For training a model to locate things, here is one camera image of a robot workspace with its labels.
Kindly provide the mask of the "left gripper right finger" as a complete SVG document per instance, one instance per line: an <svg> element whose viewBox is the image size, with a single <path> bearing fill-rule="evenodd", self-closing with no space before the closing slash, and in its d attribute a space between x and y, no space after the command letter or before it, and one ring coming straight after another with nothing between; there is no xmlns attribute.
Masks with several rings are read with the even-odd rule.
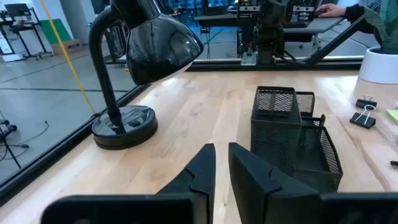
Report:
<svg viewBox="0 0 398 224"><path fill-rule="evenodd" d="M319 192L229 143L229 172L242 224L318 224Z"/></svg>

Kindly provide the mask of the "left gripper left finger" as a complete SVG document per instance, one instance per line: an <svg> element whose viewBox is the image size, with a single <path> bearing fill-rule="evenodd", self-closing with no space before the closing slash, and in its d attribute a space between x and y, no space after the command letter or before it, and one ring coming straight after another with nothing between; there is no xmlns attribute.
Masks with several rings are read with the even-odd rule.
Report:
<svg viewBox="0 0 398 224"><path fill-rule="evenodd" d="M180 200L166 206L166 224L213 224L215 179L215 145L209 143L157 192Z"/></svg>

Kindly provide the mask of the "black mesh desk organizer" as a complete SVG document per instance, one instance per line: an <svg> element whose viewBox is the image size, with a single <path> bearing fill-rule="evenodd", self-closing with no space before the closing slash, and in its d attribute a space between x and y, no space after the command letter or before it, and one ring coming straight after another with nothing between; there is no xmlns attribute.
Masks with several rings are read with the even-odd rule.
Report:
<svg viewBox="0 0 398 224"><path fill-rule="evenodd" d="M336 192L343 177L337 150L315 117L315 94L259 86L251 113L251 152L321 192Z"/></svg>

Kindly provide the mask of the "large black binder clip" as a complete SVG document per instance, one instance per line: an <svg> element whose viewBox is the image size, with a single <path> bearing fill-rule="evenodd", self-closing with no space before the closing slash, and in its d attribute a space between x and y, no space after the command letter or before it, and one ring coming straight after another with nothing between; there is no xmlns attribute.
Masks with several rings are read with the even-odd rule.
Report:
<svg viewBox="0 0 398 224"><path fill-rule="evenodd" d="M350 123L358 125L363 128L370 129L376 124L376 119L371 117L371 113L376 109L373 105L366 105L362 112L356 112L351 119Z"/></svg>

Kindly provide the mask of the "small black binder clip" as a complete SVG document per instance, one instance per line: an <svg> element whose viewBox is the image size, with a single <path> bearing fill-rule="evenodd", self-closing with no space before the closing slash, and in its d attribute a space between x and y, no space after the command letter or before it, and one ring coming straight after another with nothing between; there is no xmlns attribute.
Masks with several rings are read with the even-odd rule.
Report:
<svg viewBox="0 0 398 224"><path fill-rule="evenodd" d="M377 102L373 100L373 96L371 95L363 95L363 98L358 98L356 100L355 106L358 108L365 108L365 106L371 105L376 107Z"/></svg>

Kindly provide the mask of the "green sticky note pad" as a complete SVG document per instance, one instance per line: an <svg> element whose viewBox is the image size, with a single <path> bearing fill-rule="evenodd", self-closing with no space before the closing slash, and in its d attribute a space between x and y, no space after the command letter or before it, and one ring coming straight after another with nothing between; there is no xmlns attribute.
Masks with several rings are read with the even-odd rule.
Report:
<svg viewBox="0 0 398 224"><path fill-rule="evenodd" d="M398 125L398 109L394 109L394 110L387 110L386 111L388 117L391 119L391 121Z"/></svg>

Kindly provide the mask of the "grey desk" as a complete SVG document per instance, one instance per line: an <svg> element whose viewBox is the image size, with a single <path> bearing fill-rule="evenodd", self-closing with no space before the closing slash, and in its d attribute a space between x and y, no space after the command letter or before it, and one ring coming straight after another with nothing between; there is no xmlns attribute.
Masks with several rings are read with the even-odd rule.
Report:
<svg viewBox="0 0 398 224"><path fill-rule="evenodd" d="M242 27L254 26L256 20L252 18L242 18L238 20L235 14L225 14L217 16L198 16L195 20L202 27ZM337 18L315 18L306 27L284 28L287 34L319 34L328 31L344 19Z"/></svg>

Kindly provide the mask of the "person's hand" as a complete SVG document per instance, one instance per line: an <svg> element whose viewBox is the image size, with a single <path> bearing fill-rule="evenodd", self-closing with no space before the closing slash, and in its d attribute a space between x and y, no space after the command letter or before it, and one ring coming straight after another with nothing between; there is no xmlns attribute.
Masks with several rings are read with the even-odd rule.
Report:
<svg viewBox="0 0 398 224"><path fill-rule="evenodd" d="M345 7L336 4L323 4L316 9L319 17L343 17L345 12Z"/></svg>

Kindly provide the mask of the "person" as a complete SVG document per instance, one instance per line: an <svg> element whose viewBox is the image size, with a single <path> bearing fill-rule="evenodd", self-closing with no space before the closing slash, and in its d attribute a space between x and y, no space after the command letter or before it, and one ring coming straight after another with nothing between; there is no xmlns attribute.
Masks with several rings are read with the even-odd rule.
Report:
<svg viewBox="0 0 398 224"><path fill-rule="evenodd" d="M350 23L356 22L364 14L364 6L354 4L346 7L344 18ZM375 27L369 24L365 19L359 23L358 30L363 33L373 34Z"/></svg>

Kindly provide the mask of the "black computer tower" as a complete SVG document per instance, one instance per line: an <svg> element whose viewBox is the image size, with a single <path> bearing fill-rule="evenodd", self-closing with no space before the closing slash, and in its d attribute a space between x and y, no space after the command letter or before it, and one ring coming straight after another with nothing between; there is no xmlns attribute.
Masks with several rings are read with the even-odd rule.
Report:
<svg viewBox="0 0 398 224"><path fill-rule="evenodd" d="M128 30L122 22L117 22L106 29L104 33L108 45L109 55L104 56L108 65L120 65L126 63L126 39Z"/></svg>

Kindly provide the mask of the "green potted plant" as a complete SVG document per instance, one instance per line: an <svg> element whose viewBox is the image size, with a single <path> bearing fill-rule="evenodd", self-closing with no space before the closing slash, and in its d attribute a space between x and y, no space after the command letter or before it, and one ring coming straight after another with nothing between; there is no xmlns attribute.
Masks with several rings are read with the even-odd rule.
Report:
<svg viewBox="0 0 398 224"><path fill-rule="evenodd" d="M373 53L398 55L398 0L379 0L364 7L365 21L375 28L381 43Z"/></svg>

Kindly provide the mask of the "white plant pot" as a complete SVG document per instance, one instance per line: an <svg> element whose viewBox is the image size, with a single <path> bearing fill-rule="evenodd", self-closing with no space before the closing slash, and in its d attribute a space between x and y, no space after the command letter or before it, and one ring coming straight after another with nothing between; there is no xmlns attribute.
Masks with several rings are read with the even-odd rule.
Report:
<svg viewBox="0 0 398 224"><path fill-rule="evenodd" d="M384 54L380 48L367 49L358 77L379 84L398 84L398 55Z"/></svg>

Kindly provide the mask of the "cardboard box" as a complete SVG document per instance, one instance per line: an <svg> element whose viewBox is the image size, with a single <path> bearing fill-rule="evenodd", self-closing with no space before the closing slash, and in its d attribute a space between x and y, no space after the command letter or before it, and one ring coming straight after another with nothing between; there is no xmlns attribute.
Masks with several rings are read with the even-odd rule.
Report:
<svg viewBox="0 0 398 224"><path fill-rule="evenodd" d="M83 48L83 44L79 39L65 41L65 42L62 42L62 44L68 54L74 53L74 52L79 52ZM52 44L52 52L54 55L63 55L63 50L59 43Z"/></svg>

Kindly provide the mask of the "green board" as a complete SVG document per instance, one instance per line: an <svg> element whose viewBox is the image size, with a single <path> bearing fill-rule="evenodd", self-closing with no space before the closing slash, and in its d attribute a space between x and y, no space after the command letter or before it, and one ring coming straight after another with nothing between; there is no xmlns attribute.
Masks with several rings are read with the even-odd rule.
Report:
<svg viewBox="0 0 398 224"><path fill-rule="evenodd" d="M52 44L58 44L58 39L52 29L52 26L50 24L49 20L41 20L41 27L44 35L46 36L48 42L50 45ZM60 40L62 42L70 41L72 40L70 34L66 30L65 26L63 25L63 22L60 19L54 19L53 24L55 26L55 29L60 37Z"/></svg>

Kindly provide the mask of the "black equipment stand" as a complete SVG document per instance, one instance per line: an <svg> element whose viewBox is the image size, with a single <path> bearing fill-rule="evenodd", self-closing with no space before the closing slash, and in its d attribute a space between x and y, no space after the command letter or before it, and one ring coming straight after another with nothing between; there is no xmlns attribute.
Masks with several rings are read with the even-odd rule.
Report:
<svg viewBox="0 0 398 224"><path fill-rule="evenodd" d="M22 60L28 58L34 58L36 61L43 59L43 56L53 57L53 52L48 51L45 48L44 42L37 30L37 26L42 27L42 23L33 7L28 7L26 3L15 3L5 4L5 10L0 10L0 32L5 37L7 44L11 47L11 51L14 54L15 50L12 48L10 41L5 33L4 26L8 26L9 30L17 35L18 39L22 43L25 52L21 53ZM24 31L33 31L39 41L42 51L32 54L21 35Z"/></svg>

